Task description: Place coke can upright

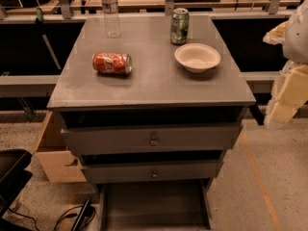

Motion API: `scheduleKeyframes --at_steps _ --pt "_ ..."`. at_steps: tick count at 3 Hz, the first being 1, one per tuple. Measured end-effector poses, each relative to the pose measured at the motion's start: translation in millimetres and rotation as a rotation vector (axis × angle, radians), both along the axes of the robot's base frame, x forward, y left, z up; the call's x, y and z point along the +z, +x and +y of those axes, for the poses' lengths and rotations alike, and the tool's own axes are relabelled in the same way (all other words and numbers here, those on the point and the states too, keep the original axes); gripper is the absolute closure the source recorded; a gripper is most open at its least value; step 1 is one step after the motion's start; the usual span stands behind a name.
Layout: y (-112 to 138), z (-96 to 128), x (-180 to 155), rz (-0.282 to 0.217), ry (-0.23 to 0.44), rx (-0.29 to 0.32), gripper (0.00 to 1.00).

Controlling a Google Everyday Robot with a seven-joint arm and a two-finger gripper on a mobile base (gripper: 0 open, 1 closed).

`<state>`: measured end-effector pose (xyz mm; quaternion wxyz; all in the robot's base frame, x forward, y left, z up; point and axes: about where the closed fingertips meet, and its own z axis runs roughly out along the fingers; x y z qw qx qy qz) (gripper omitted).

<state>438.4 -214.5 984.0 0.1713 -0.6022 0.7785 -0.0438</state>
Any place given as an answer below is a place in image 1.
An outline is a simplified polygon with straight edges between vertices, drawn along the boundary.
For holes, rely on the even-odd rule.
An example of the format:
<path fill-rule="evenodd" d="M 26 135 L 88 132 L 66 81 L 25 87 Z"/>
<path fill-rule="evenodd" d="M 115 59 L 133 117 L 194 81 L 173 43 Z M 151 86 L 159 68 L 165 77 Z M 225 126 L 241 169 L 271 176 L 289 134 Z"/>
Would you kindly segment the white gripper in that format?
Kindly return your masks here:
<path fill-rule="evenodd" d="M 288 22 L 267 32 L 263 42 L 283 44 L 284 57 L 291 60 L 275 78 L 266 108 L 265 125 L 278 129 L 308 101 L 308 0 L 297 7 Z"/>

